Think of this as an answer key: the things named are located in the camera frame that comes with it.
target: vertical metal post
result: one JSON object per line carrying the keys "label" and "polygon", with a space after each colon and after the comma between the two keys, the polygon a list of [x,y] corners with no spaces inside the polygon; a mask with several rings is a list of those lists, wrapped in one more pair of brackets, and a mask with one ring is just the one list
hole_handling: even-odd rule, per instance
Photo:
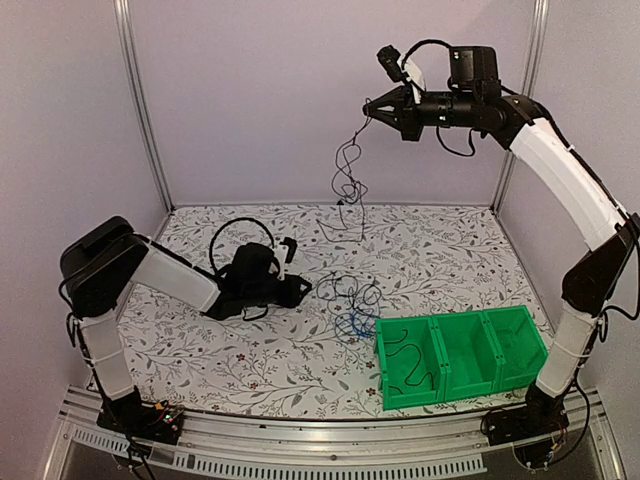
{"label": "vertical metal post", "polygon": [[[533,95],[538,71],[540,68],[540,59],[542,58],[542,48],[544,46],[544,37],[547,30],[547,18],[549,16],[549,0],[536,0],[533,21],[531,25],[531,38],[529,39],[529,52],[527,54],[527,65],[522,83],[522,94],[530,97]],[[498,186],[491,203],[491,209],[497,216],[500,215],[504,204],[509,182],[513,176],[516,158],[511,152],[507,152],[500,171]]]}
{"label": "vertical metal post", "polygon": [[167,177],[158,154],[158,146],[156,144],[153,128],[151,126],[151,117],[147,108],[147,102],[144,96],[142,80],[140,78],[140,69],[138,67],[138,57],[133,38],[133,26],[131,25],[131,15],[129,12],[128,0],[114,0],[116,22],[118,24],[118,32],[120,34],[120,45],[122,47],[122,56],[124,58],[127,77],[129,79],[129,87],[131,88],[131,96],[138,117],[140,133],[147,152],[149,167],[151,174],[160,196],[160,201],[167,213],[173,211],[174,203],[169,191]]}

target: metal frame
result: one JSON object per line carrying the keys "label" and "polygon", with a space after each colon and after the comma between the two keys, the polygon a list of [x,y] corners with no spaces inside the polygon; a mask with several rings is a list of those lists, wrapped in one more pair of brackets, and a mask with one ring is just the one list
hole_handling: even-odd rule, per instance
{"label": "metal frame", "polygon": [[120,35],[120,46],[122,47],[122,56],[125,67],[127,69],[127,78],[131,89],[131,97],[136,109],[136,116],[140,126],[140,134],[147,152],[147,159],[151,174],[160,196],[162,206],[167,213],[174,209],[173,199],[169,191],[169,183],[164,172],[164,167],[158,153],[155,135],[151,125],[151,117],[147,108],[147,101],[142,87],[142,79],[140,77],[140,69],[138,67],[138,56],[136,54],[135,41],[133,37],[133,26],[131,24],[131,14],[129,11],[128,0],[114,0],[116,22],[118,24],[118,32]]}
{"label": "metal frame", "polygon": [[[522,94],[528,97],[533,95],[536,80],[538,78],[548,17],[549,0],[536,0],[533,22],[531,25],[531,38],[529,40],[529,53],[527,54],[527,63],[521,90]],[[504,162],[502,163],[502,170],[500,171],[498,186],[496,187],[496,192],[493,196],[493,202],[491,203],[491,209],[497,216],[500,215],[504,205],[515,164],[515,156],[511,152],[507,152],[504,157]]]}
{"label": "metal frame", "polygon": [[[591,431],[604,478],[623,479],[624,470],[598,392],[591,389],[587,394]],[[96,426],[100,408],[99,395],[69,388],[59,413],[59,441],[50,456],[45,480],[60,478],[72,441],[126,457],[124,436]],[[586,420],[582,396],[570,393],[565,408],[571,422],[569,430],[582,429]],[[382,479],[386,478],[385,472],[389,472],[388,478],[397,480],[454,478],[485,471],[482,454],[511,448],[511,444],[489,446],[480,432],[485,413],[325,422],[187,411],[177,446],[140,443],[153,447],[149,459],[152,465],[215,474],[216,478],[261,478],[259,471],[266,472],[265,478],[290,480]]]}

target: green plastic container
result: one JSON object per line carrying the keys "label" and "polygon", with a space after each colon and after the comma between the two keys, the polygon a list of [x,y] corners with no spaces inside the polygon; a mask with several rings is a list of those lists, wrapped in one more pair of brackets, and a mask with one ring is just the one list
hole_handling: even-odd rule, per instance
{"label": "green plastic container", "polygon": [[384,410],[526,387],[548,355],[526,307],[379,319],[376,328]]}
{"label": "green plastic container", "polygon": [[383,409],[443,402],[447,376],[430,318],[379,319],[376,329]]}
{"label": "green plastic container", "polygon": [[446,401],[497,391],[504,357],[482,312],[432,317],[448,369]]}
{"label": "green plastic container", "polygon": [[528,386],[548,356],[529,310],[513,307],[483,313],[493,327],[496,344],[505,359],[498,391]]}

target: floral pattern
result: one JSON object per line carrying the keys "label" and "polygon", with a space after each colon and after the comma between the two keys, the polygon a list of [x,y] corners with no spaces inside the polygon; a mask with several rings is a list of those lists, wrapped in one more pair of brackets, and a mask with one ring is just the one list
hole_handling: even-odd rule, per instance
{"label": "floral pattern", "polygon": [[[377,285],[383,317],[526,305],[550,343],[547,319],[488,209],[368,206],[366,238],[357,243],[349,240],[360,236],[361,211],[342,208],[354,226],[327,230],[329,239],[318,221],[340,225],[338,207],[180,208],[160,242],[205,267],[214,232],[233,218],[254,217],[277,238],[298,241],[291,273],[314,285],[334,272]],[[249,241],[266,242],[266,235],[251,223],[230,226],[215,246],[216,262],[228,263]],[[137,286],[119,323],[134,381],[147,400],[269,417],[414,416],[521,400],[524,392],[516,391],[384,412],[374,340],[337,333],[336,318],[349,306],[322,296],[314,289],[297,309],[271,308],[252,322],[217,322]]]}

